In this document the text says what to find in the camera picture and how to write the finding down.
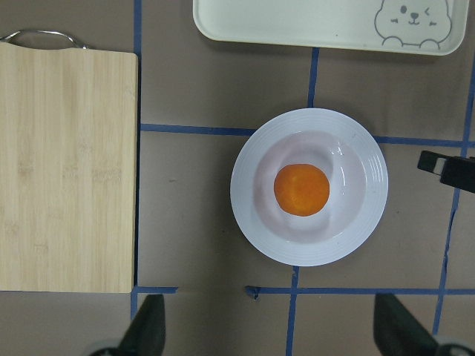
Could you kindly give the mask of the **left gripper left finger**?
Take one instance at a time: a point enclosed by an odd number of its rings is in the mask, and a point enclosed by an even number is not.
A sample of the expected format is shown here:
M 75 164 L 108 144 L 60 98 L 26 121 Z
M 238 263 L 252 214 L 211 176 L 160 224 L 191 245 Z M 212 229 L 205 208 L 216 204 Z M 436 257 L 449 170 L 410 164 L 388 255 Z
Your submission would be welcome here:
M 164 296 L 148 295 L 124 337 L 119 343 L 119 355 L 161 355 L 166 343 L 166 313 Z

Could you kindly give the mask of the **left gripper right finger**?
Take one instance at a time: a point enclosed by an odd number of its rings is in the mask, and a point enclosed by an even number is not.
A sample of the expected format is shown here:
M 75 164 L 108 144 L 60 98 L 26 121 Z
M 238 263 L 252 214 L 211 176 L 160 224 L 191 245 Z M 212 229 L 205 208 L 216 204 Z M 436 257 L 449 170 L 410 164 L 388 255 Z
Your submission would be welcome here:
M 373 339 L 381 355 L 435 355 L 439 344 L 393 294 L 376 294 Z

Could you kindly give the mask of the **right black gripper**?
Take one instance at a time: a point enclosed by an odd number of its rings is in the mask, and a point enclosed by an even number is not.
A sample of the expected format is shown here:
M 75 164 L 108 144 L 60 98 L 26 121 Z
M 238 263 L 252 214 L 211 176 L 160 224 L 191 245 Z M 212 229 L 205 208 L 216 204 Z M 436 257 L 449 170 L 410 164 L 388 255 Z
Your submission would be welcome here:
M 447 157 L 432 151 L 422 151 L 417 168 L 440 176 L 440 182 L 454 188 L 475 192 L 474 157 Z

